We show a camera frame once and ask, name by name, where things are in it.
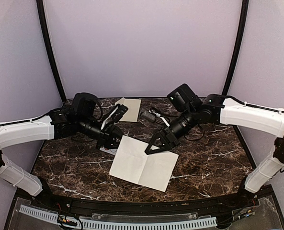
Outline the cream paper envelope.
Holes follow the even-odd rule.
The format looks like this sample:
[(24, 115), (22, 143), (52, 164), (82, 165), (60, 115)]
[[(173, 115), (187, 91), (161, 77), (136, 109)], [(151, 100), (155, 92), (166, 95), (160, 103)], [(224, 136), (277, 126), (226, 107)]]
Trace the cream paper envelope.
[(137, 122), (140, 105), (141, 105), (141, 99), (121, 98), (120, 100), (116, 101), (114, 104), (124, 105), (128, 108), (128, 111), (123, 115), (120, 121)]

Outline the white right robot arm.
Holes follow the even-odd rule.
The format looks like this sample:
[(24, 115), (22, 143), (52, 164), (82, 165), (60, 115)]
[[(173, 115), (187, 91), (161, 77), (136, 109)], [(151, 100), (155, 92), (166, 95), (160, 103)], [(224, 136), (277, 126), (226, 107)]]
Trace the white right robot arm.
[(243, 126), (276, 137), (269, 155), (242, 182), (233, 204), (243, 208), (251, 196), (284, 167), (284, 109), (242, 102), (233, 96), (210, 94), (201, 100), (182, 84), (167, 95), (181, 115), (158, 129), (145, 149), (147, 155), (172, 150), (179, 139), (200, 124)]

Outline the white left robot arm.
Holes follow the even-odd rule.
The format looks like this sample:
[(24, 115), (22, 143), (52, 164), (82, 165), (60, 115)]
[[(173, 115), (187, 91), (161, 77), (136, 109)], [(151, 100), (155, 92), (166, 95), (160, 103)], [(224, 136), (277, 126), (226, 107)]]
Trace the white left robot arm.
[(96, 149), (117, 149), (122, 131), (116, 126), (128, 107), (116, 104), (108, 113), (95, 117), (95, 107), (101, 104), (91, 93), (77, 93), (72, 104), (52, 109), (39, 117), (12, 122), (0, 122), (0, 178), (29, 195), (46, 209), (56, 205), (44, 179), (32, 175), (13, 163), (2, 150), (7, 147), (40, 140), (63, 139), (82, 133), (96, 140)]

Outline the printed paper letter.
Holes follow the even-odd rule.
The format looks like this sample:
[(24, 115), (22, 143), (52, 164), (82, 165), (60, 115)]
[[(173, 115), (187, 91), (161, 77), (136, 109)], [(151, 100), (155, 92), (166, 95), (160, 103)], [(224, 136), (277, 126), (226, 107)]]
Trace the printed paper letter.
[(109, 175), (165, 192), (178, 155), (170, 151), (147, 155), (147, 145), (143, 141), (123, 136)]

